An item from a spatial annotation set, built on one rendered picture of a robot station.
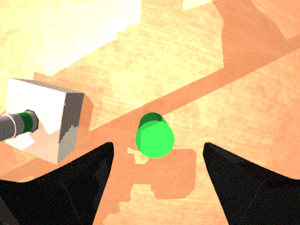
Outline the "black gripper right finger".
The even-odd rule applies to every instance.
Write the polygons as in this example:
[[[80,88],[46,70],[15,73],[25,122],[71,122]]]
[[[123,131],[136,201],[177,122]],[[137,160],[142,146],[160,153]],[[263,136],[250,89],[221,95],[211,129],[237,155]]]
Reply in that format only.
[[[204,143],[202,156],[228,225],[300,225],[300,179],[211,142]]]

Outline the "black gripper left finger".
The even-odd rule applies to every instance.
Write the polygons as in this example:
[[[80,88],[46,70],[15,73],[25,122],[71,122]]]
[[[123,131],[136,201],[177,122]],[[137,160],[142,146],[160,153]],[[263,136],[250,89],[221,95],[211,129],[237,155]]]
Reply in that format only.
[[[0,180],[0,222],[92,225],[111,172],[113,155],[113,142],[106,142],[33,180]]]

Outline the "white block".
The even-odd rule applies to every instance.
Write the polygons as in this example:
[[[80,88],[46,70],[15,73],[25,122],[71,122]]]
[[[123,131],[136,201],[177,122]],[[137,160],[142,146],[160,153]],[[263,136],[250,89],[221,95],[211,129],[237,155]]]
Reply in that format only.
[[[75,151],[84,92],[36,80],[10,78],[6,113],[30,111],[36,115],[35,130],[5,143],[58,165]]]

